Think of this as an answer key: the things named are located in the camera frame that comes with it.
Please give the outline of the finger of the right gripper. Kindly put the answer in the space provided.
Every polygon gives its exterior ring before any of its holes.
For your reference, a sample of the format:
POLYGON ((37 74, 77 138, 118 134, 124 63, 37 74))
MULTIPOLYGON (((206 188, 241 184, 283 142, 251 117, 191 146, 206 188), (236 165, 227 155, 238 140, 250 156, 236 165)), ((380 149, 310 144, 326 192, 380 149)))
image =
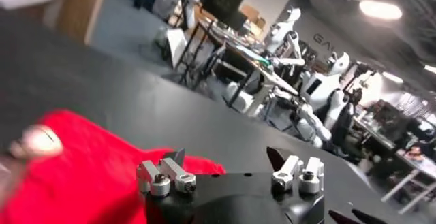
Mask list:
POLYGON ((329 210, 328 214, 337 224, 349 224, 350 222, 350 219, 348 217, 334 210, 329 210))
POLYGON ((352 209, 352 213, 357 219, 362 221, 364 224, 387 224, 387 222, 385 222, 384 220, 374 217, 370 214, 364 213, 355 208, 352 209))

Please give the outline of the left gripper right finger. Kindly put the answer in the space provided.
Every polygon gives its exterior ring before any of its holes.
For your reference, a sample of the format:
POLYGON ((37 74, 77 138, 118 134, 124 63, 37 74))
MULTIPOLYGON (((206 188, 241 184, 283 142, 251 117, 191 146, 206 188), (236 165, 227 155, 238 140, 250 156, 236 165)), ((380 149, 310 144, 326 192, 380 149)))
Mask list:
POLYGON ((272 192, 291 191, 295 182, 305 195, 316 195, 324 190, 324 163, 310 157, 307 163, 297 155, 280 148, 267 147, 266 154, 274 169, 271 176, 272 192))

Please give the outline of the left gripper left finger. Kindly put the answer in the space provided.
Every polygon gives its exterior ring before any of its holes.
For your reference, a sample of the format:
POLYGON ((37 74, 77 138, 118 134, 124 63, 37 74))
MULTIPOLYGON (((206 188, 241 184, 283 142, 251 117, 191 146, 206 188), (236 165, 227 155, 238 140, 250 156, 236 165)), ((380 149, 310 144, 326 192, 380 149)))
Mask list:
POLYGON ((183 168, 185 149, 167 153, 155 165, 151 160, 142 161, 136 168, 139 192, 143 195, 169 195, 171 189, 191 195, 196 191, 196 176, 183 168))

